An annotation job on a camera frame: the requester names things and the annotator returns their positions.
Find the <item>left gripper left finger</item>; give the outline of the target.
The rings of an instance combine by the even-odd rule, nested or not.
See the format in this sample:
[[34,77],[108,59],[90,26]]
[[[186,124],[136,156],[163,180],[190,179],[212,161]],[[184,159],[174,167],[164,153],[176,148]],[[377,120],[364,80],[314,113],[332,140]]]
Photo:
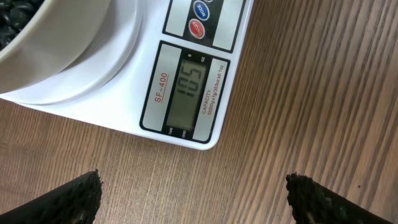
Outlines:
[[102,182],[89,171],[1,215],[1,223],[93,223],[101,205]]

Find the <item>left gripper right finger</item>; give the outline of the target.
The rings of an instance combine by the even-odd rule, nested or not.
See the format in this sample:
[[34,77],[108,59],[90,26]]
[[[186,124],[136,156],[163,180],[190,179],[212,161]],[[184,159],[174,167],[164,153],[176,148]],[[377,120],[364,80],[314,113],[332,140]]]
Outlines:
[[296,224],[392,224],[306,175],[288,174],[286,181]]

